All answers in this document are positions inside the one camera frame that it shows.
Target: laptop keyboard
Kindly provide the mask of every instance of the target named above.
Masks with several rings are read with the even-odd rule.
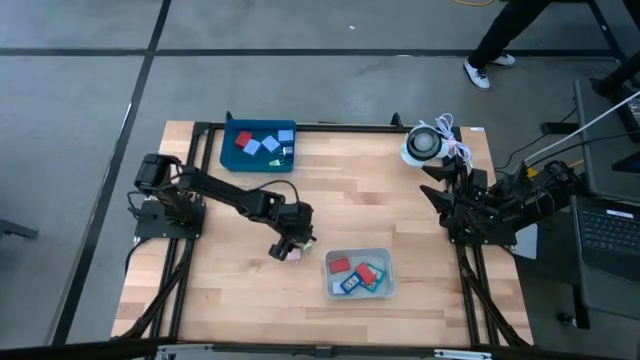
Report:
[[[583,246],[640,255],[640,222],[584,208],[579,214]]]

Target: small pink object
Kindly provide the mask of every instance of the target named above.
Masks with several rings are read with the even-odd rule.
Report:
[[[287,254],[287,261],[300,260],[300,258],[302,258],[302,250],[300,248],[295,248]]]

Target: white cable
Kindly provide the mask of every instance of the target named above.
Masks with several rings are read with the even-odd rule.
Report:
[[[449,148],[450,149],[452,148],[455,154],[460,156],[467,165],[469,165],[470,167],[473,166],[472,165],[473,157],[471,156],[471,149],[467,145],[457,141],[456,136],[451,131],[451,128],[453,128],[453,115],[451,115],[450,113],[444,113],[439,117],[437,117],[436,118],[436,125],[438,125],[437,128],[431,125],[425,124],[424,121],[422,120],[420,120],[420,122],[423,125],[431,128],[438,134],[442,135],[442,137],[446,139]]]
[[[605,111],[602,115],[598,116],[597,118],[591,120],[588,124],[584,125],[583,127],[581,127],[580,129],[572,132],[571,134],[567,135],[565,138],[560,139],[558,141],[556,141],[555,143],[547,146],[546,148],[537,151],[536,153],[534,153],[533,155],[529,156],[528,158],[524,159],[524,163],[525,165],[527,164],[527,162],[529,162],[529,160],[535,158],[536,156],[542,154],[543,152],[556,147],[560,144],[562,144],[563,142],[571,139],[572,137],[578,135],[579,133],[581,133],[582,131],[584,131],[586,128],[588,128],[589,126],[595,124],[596,122],[600,121],[601,119],[603,119],[605,116],[609,115],[610,113],[612,113],[614,110],[616,110],[617,108],[623,106],[624,104],[628,103],[629,101],[633,100],[634,98],[636,98],[638,95],[640,95],[640,91],[638,91],[637,93],[629,96],[628,98],[626,98],[624,101],[622,101],[621,103],[619,103],[618,105],[612,107],[611,109]]]

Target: person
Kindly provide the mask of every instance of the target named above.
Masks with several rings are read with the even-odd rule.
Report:
[[[469,80],[481,90],[489,90],[491,84],[485,66],[488,64],[509,67],[516,59],[504,52],[509,42],[526,29],[551,0],[510,0],[493,21],[478,48],[464,62]]]

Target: transparent bin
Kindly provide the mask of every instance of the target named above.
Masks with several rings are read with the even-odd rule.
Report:
[[[329,263],[334,260],[349,258],[351,269],[332,274],[329,272]],[[357,286],[349,294],[333,294],[333,282],[343,282],[355,271],[358,264],[369,263],[385,272],[384,278],[375,292],[370,292],[362,286]],[[365,299],[365,298],[389,298],[396,293],[396,279],[393,275],[391,264],[391,251],[386,248],[345,249],[331,250],[324,258],[324,272],[327,286],[327,294],[334,300]]]

